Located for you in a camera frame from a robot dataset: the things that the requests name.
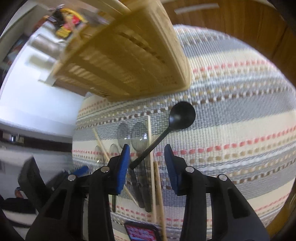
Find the smartphone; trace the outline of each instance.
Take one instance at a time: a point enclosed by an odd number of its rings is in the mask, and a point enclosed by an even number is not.
[[[162,241],[158,229],[153,225],[127,221],[124,227],[131,241]]]

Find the basket handle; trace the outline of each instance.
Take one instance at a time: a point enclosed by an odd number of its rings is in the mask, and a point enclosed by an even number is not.
[[[118,18],[121,15],[130,12],[119,0],[82,0],[83,2],[100,9],[101,11],[108,13],[114,18]]]

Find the phone screen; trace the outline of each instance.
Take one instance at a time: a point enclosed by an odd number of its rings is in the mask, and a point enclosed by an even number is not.
[[[126,224],[126,231],[131,241],[158,241],[153,230]]]

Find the chopstick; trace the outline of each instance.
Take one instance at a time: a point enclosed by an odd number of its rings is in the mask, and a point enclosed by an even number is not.
[[[103,154],[104,154],[105,158],[106,158],[107,161],[109,162],[110,158],[109,158],[109,156],[107,155],[107,152],[105,151],[105,148],[104,148],[104,146],[103,146],[103,144],[102,144],[102,142],[101,142],[101,140],[100,140],[100,138],[99,138],[99,136],[98,136],[98,133],[97,133],[97,131],[96,131],[95,128],[93,128],[93,132],[94,132],[94,135],[95,135],[95,137],[96,137],[96,141],[97,141],[98,146],[99,146],[100,149],[103,151]],[[135,198],[133,197],[133,195],[130,193],[130,191],[128,190],[128,188],[127,188],[125,185],[123,186],[123,189],[124,189],[124,191],[127,193],[127,195],[132,199],[132,201],[133,201],[137,206],[139,206],[139,205],[138,205],[138,202],[135,200]]]
[[[152,144],[152,133],[151,133],[151,120],[148,116],[148,140],[149,145]],[[153,163],[153,152],[150,152],[150,170],[151,170],[151,190],[152,190],[152,222],[156,223],[156,197],[155,197],[155,180],[154,180],[154,163]]]
[[[149,135],[149,141],[150,140],[152,141],[150,116],[148,116],[148,135]],[[150,152],[150,161],[151,160],[153,161],[153,158],[151,158],[151,155],[153,157],[152,152]],[[155,162],[155,178],[156,178],[156,191],[157,191],[157,196],[158,196],[158,202],[160,205],[160,222],[161,222],[161,227],[162,227],[162,231],[163,231],[163,241],[168,241],[167,234],[166,234],[166,221],[165,221],[165,213],[164,213],[164,206],[163,206],[163,194],[161,191],[161,182],[160,182],[159,168],[158,168],[157,162]]]

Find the spoon handle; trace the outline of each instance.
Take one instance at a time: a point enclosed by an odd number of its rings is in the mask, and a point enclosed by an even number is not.
[[[149,153],[152,152],[153,149],[169,134],[170,131],[171,128],[169,127],[165,129],[165,131],[145,151],[143,151],[142,154],[136,160],[131,162],[129,167],[131,169],[134,169],[136,166],[138,166],[140,162],[143,161],[144,158],[148,156]]]

